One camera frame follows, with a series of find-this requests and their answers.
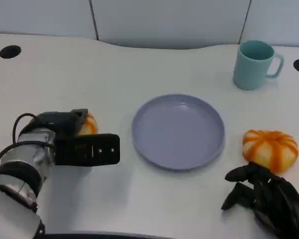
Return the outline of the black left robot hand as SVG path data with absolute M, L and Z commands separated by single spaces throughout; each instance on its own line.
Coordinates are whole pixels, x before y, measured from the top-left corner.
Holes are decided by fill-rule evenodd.
M 44 112 L 32 120 L 27 127 L 46 128 L 56 135 L 73 136 L 78 134 L 88 116 L 88 109 L 76 109 L 70 112 Z

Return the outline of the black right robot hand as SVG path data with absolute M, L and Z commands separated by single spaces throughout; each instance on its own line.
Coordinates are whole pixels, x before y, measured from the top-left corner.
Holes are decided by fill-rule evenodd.
M 236 184 L 222 210 L 239 204 L 277 238 L 299 239 L 299 193 L 289 181 L 253 162 L 230 170 L 225 180 Z

